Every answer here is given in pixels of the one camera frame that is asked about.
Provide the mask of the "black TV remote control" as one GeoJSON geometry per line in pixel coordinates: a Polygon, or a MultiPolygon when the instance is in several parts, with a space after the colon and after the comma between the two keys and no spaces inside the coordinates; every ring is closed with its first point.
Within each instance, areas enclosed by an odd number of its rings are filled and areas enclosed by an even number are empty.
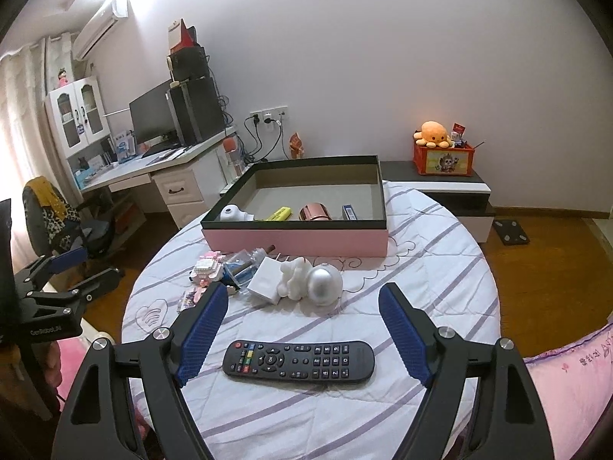
{"type": "Polygon", "coordinates": [[[375,354],[362,341],[288,344],[232,342],[222,369],[235,378],[274,382],[359,383],[370,379],[375,354]]]}

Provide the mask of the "clear plastic blue package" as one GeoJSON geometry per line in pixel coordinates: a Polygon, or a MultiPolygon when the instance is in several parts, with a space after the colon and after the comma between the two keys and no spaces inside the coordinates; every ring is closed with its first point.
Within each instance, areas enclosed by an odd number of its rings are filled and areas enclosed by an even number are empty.
{"type": "Polygon", "coordinates": [[[226,274],[234,287],[240,291],[251,281],[259,269],[261,263],[268,256],[268,251],[264,248],[253,250],[241,250],[225,259],[226,274]]]}

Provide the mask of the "wall power outlet strip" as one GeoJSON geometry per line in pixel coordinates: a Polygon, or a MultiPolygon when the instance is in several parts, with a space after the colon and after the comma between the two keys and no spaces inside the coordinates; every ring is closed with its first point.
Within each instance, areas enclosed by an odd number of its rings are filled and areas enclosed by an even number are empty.
{"type": "Polygon", "coordinates": [[[289,112],[287,105],[252,110],[249,114],[256,115],[262,123],[281,122],[289,112]]]}

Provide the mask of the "pink and black storage box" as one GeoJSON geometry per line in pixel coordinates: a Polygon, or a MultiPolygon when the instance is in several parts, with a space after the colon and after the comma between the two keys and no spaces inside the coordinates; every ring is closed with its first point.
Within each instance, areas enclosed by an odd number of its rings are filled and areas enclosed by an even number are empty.
{"type": "Polygon", "coordinates": [[[200,221],[210,248],[236,252],[272,245],[282,255],[382,258],[388,251],[388,220],[380,164],[375,156],[339,156],[257,163],[229,187],[200,221]],[[311,202],[325,205],[330,221],[301,221],[311,202]],[[223,222],[219,213],[237,205],[254,221],[223,222]],[[278,208],[286,221],[267,221],[278,208]],[[343,217],[352,205],[356,221],[343,217]]]}

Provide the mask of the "yellow highlighter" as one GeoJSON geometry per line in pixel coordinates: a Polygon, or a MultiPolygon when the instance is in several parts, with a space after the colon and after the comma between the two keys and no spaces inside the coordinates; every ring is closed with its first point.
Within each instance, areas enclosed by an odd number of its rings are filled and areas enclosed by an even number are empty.
{"type": "Polygon", "coordinates": [[[274,211],[267,218],[267,221],[286,221],[291,217],[291,215],[292,215],[292,209],[290,207],[287,207],[286,205],[283,205],[282,207],[274,211]]]}

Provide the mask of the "black computer monitor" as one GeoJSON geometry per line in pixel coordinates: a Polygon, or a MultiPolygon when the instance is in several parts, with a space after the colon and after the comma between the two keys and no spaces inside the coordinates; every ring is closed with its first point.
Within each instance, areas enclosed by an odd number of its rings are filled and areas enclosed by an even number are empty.
{"type": "Polygon", "coordinates": [[[180,145],[166,94],[170,81],[160,83],[129,104],[133,133],[138,145],[150,145],[155,154],[180,145]]]}

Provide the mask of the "rose gold tape roll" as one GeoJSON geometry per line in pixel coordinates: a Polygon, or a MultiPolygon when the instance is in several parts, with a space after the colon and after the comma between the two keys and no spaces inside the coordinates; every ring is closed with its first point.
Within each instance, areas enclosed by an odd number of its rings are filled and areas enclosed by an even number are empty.
{"type": "Polygon", "coordinates": [[[331,217],[325,205],[320,202],[311,202],[300,209],[299,219],[301,221],[330,221],[331,217]]]}

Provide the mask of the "white plush figure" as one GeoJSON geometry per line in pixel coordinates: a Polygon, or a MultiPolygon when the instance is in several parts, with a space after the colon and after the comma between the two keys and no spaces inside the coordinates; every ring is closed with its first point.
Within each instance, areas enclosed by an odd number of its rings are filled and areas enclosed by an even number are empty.
{"type": "Polygon", "coordinates": [[[276,287],[276,292],[280,298],[288,298],[292,301],[299,301],[307,294],[307,276],[313,269],[309,260],[296,258],[295,260],[283,262],[280,265],[282,279],[276,287]]]}

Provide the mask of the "black computer tower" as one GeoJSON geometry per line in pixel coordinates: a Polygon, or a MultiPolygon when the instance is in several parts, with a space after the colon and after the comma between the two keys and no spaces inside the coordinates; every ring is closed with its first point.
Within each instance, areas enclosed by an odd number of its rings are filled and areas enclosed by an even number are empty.
{"type": "Polygon", "coordinates": [[[225,131],[225,118],[211,78],[179,83],[166,95],[182,145],[197,145],[225,131]]]}

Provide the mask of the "silver round speaker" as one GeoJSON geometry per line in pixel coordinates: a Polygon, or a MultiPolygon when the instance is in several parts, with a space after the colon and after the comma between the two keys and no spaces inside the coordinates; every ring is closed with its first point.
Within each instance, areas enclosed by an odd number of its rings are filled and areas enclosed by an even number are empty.
{"type": "Polygon", "coordinates": [[[325,306],[337,302],[343,294],[343,278],[334,266],[315,266],[305,277],[306,297],[315,305],[325,306]]]}

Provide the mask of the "white desk with drawers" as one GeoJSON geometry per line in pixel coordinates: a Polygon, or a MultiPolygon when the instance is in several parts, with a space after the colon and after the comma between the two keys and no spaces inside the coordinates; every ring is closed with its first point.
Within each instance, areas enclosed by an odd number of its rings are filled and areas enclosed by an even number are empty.
{"type": "Polygon", "coordinates": [[[229,184],[229,177],[223,172],[225,149],[222,142],[235,133],[235,128],[229,128],[191,148],[170,149],[124,164],[116,163],[94,177],[81,192],[86,194],[99,189],[119,192],[155,184],[175,225],[185,227],[210,210],[219,200],[222,189],[229,184]]]}

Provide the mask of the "black speaker on tower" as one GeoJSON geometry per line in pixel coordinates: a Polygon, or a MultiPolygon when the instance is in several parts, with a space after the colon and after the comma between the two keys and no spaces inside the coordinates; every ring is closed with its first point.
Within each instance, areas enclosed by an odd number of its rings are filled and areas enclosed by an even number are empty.
{"type": "Polygon", "coordinates": [[[169,70],[175,81],[183,82],[210,76],[206,50],[202,46],[185,47],[168,56],[169,70]]]}

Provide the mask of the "white glass door cabinet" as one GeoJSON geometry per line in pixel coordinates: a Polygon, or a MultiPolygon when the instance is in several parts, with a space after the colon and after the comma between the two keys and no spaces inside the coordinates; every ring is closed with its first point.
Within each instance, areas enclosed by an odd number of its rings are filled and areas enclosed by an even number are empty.
{"type": "Polygon", "coordinates": [[[58,150],[67,158],[111,135],[95,76],[53,90],[45,107],[58,150]]]}

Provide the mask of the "white plastic plug adapter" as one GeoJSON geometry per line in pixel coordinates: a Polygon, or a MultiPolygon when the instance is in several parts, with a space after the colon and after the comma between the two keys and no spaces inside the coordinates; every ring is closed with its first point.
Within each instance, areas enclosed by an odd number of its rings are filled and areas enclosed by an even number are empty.
{"type": "Polygon", "coordinates": [[[254,221],[254,214],[241,210],[237,205],[226,205],[219,213],[219,220],[223,222],[254,221]]]}

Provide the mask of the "pink white toy block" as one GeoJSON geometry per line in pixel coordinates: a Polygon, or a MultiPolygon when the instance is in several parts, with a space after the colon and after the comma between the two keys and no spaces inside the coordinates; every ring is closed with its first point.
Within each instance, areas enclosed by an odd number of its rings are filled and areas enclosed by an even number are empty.
{"type": "Polygon", "coordinates": [[[197,287],[206,288],[220,280],[225,272],[225,256],[219,251],[201,255],[189,273],[189,280],[197,287]]]}

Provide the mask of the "black office chair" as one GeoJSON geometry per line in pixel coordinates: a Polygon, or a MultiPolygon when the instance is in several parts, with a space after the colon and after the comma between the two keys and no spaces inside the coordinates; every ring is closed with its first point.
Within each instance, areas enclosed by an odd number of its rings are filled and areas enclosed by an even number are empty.
{"type": "Polygon", "coordinates": [[[51,286],[67,290],[87,277],[109,268],[115,238],[115,215],[99,194],[71,205],[45,177],[28,181],[22,192],[30,244],[38,256],[62,255],[84,248],[87,259],[53,277],[51,286]]]}

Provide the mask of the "blue small box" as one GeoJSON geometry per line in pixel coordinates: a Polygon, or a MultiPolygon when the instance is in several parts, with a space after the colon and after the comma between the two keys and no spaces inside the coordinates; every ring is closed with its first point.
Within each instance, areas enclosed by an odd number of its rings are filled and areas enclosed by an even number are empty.
{"type": "Polygon", "coordinates": [[[352,205],[342,205],[343,217],[347,221],[356,221],[357,216],[352,205]]]}

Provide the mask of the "white square box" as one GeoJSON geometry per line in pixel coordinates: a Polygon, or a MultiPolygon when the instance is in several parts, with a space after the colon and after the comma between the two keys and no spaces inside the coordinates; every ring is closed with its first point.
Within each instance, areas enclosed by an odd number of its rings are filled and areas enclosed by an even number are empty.
{"type": "Polygon", "coordinates": [[[273,258],[265,258],[249,282],[247,291],[268,303],[278,304],[280,294],[277,287],[282,279],[282,263],[273,258]]]}

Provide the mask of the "orange octopus plush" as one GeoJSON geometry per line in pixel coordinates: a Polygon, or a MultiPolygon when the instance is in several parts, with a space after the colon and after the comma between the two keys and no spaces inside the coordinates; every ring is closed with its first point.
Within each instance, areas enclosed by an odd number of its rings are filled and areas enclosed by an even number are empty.
{"type": "Polygon", "coordinates": [[[423,123],[421,129],[413,133],[413,140],[425,148],[449,148],[452,145],[447,129],[434,120],[423,123]]]}

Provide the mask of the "black and white TV cabinet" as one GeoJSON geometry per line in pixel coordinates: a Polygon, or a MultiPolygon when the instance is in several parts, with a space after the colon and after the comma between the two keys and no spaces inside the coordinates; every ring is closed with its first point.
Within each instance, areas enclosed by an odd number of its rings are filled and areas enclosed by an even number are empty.
{"type": "Polygon", "coordinates": [[[489,203],[492,189],[477,173],[421,176],[411,161],[382,161],[380,168],[384,180],[416,188],[456,216],[479,244],[487,241],[496,211],[489,203]]]}

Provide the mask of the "red white box on top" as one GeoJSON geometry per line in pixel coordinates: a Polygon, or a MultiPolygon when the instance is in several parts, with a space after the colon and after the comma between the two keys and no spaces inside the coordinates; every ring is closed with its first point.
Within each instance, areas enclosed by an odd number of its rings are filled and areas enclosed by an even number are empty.
{"type": "Polygon", "coordinates": [[[183,19],[173,21],[168,27],[168,49],[170,54],[182,49],[196,47],[197,28],[187,27],[183,19]]]}

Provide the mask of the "orange figurine decoration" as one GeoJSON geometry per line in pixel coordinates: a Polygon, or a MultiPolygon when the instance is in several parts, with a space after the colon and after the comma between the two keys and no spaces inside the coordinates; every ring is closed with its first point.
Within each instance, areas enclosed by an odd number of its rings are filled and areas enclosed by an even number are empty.
{"type": "Polygon", "coordinates": [[[291,135],[289,140],[289,148],[292,159],[296,160],[303,157],[305,150],[303,149],[302,140],[297,132],[291,135]]]}

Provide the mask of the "black floor scale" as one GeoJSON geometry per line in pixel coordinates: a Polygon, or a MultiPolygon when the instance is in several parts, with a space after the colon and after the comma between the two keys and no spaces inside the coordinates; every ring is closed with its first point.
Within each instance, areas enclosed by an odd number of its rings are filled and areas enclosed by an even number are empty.
{"type": "Polygon", "coordinates": [[[530,243],[525,230],[515,219],[495,218],[492,228],[505,246],[527,245],[530,243]]]}

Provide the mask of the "red toy storage crate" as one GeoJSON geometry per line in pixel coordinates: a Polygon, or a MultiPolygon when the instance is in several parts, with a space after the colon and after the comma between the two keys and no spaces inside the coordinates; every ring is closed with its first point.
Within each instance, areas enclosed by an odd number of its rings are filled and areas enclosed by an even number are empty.
{"type": "Polygon", "coordinates": [[[413,163],[421,176],[470,177],[473,173],[475,149],[413,147],[413,163]]]}

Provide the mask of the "white striped quilt tablecloth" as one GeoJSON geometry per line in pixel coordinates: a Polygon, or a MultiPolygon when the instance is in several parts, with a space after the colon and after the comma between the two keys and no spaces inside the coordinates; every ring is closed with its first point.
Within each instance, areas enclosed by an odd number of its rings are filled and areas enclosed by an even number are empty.
{"type": "Polygon", "coordinates": [[[395,283],[438,326],[491,344],[501,334],[495,279],[472,235],[442,205],[412,185],[384,184],[388,254],[337,259],[344,293],[333,306],[238,294],[197,378],[183,396],[218,459],[388,459],[398,449],[424,391],[410,378],[378,310],[395,283]],[[283,343],[361,340],[375,370],[359,385],[233,379],[222,371],[226,347],[240,338],[283,343]]]}

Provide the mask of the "clear bottle red cap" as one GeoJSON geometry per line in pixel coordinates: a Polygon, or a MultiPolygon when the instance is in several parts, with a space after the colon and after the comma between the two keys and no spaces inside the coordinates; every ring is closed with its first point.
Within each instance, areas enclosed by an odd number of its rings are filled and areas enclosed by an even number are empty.
{"type": "Polygon", "coordinates": [[[237,138],[235,136],[225,137],[225,139],[222,140],[222,146],[225,149],[225,154],[232,164],[237,177],[241,177],[244,173],[244,161],[237,138]]]}

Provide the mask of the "white air conditioner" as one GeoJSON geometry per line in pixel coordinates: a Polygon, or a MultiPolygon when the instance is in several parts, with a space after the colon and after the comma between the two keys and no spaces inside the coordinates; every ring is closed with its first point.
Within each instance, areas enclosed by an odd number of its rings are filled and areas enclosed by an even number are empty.
{"type": "Polygon", "coordinates": [[[129,17],[128,0],[107,0],[85,24],[73,43],[73,58],[83,61],[121,21],[129,17]]]}

